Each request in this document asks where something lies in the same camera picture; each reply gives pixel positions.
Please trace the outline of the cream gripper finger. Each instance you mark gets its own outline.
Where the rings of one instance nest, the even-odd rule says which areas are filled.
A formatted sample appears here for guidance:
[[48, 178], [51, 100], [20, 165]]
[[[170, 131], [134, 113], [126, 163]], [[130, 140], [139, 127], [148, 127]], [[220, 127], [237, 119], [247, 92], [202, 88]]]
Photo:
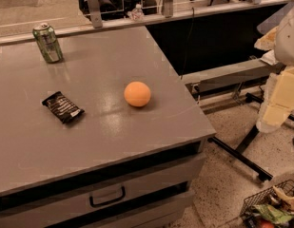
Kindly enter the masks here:
[[260, 132], [270, 133], [280, 128], [294, 110], [294, 66], [279, 75], [269, 75], [264, 97], [256, 126]]
[[275, 38], [277, 33], [277, 27], [271, 29], [267, 34], [259, 38], [256, 43], [254, 44], [254, 47], [256, 49], [260, 50], [271, 50], [274, 48], [275, 45]]

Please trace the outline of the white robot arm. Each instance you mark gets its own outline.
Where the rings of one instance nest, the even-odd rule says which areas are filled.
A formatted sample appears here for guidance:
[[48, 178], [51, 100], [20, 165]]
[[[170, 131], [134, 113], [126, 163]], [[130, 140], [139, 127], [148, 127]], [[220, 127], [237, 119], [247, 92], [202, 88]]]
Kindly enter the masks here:
[[260, 132], [270, 133], [280, 128], [294, 110], [294, 6], [277, 27], [257, 40], [254, 47], [268, 50], [285, 65], [279, 75], [269, 75], [256, 122]]

